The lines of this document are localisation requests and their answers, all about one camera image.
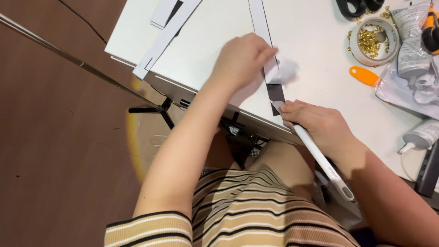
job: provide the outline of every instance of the forearm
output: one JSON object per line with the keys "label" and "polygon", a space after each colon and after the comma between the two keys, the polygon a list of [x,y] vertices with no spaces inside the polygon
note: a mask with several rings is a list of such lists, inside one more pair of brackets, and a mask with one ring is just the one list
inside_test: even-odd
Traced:
{"label": "forearm", "polygon": [[231,95],[221,83],[206,82],[151,163],[134,217],[166,210],[191,217],[194,189]]}
{"label": "forearm", "polygon": [[361,209],[381,241],[439,246],[438,215],[364,144],[335,163],[349,179]]}

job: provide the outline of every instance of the metal pole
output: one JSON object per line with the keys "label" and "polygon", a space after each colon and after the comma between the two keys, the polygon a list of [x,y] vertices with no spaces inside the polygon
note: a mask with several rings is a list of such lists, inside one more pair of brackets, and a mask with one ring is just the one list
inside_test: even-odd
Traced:
{"label": "metal pole", "polygon": [[116,87],[124,90],[125,92],[129,93],[130,95],[138,98],[139,100],[145,102],[146,104],[154,107],[154,108],[158,108],[158,105],[152,103],[151,101],[145,99],[144,97],[142,97],[140,94],[134,92],[133,90],[125,87],[124,85],[118,83],[117,81],[113,80],[112,78],[108,77],[107,75],[103,74],[101,71],[93,68],[92,66],[84,63],[83,61],[75,58],[74,56],[70,55],[69,53],[61,50],[60,48],[52,45],[51,43],[47,42],[46,40],[44,40],[43,38],[41,38],[40,36],[32,33],[31,31],[27,30],[26,28],[22,27],[21,25],[17,24],[16,22],[12,21],[11,19],[9,19],[8,17],[4,16],[2,13],[0,13],[0,22],[2,24],[4,24],[5,26],[11,28],[12,30],[18,32],[19,34],[23,35],[24,37],[36,42],[37,44],[53,51],[54,53],[62,56],[63,58],[69,60],[70,62],[76,64],[77,66],[85,69],[86,71],[96,75],[97,77],[100,77],[102,79],[104,79],[105,81],[115,85]]}

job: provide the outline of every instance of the white table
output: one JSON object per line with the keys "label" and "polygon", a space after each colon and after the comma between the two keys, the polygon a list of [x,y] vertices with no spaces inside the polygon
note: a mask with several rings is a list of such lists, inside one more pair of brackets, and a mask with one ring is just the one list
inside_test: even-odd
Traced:
{"label": "white table", "polygon": [[[135,66],[162,31],[150,25],[158,2],[127,0],[105,51]],[[385,5],[401,2],[386,0]],[[408,178],[396,152],[404,145],[402,135],[421,119],[379,100],[373,88],[349,74],[353,65],[364,67],[347,51],[346,37],[356,22],[341,16],[335,0],[265,0],[264,7],[273,45],[279,47],[278,57],[292,58],[300,65],[298,80],[284,86],[285,99],[338,109],[357,138],[396,174]],[[248,0],[203,0],[151,71],[198,91],[221,47],[235,36],[250,32],[253,26]],[[368,69],[379,75],[383,66]],[[242,91],[230,103],[287,130],[281,117],[272,114],[266,86],[258,85],[255,90],[250,96]],[[413,151],[410,160],[404,162],[412,178],[417,176],[423,154]]]}

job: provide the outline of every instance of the roll of tape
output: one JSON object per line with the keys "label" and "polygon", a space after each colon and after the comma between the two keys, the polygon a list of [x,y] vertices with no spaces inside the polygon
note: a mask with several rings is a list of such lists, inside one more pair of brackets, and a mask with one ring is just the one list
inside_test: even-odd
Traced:
{"label": "roll of tape", "polygon": [[[383,28],[383,31],[387,35],[387,41],[389,41],[389,51],[385,52],[385,49],[387,47],[381,45],[380,49],[378,50],[378,56],[376,56],[375,58],[370,58],[361,50],[360,45],[358,44],[358,39],[360,37],[361,29],[370,30],[374,26],[380,26]],[[389,62],[398,53],[399,50],[398,31],[396,30],[395,26],[389,23],[386,19],[381,17],[371,17],[364,20],[357,26],[355,26],[355,28],[352,30],[349,39],[349,46],[351,48],[352,55],[360,63],[366,66],[381,65]]]}

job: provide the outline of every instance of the white handle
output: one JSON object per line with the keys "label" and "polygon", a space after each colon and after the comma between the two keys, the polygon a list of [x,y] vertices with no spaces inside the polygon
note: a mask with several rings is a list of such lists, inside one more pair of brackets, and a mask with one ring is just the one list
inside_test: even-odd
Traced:
{"label": "white handle", "polygon": [[299,124],[294,125],[294,130],[296,131],[302,142],[305,144],[309,152],[313,155],[314,159],[316,159],[322,170],[328,176],[329,180],[337,188],[338,192],[340,192],[343,199],[345,199],[346,201],[354,200],[354,195],[352,194],[351,190],[346,186],[345,182],[334,170],[334,168],[328,162],[326,157],[322,154],[320,149],[316,146],[308,131]]}

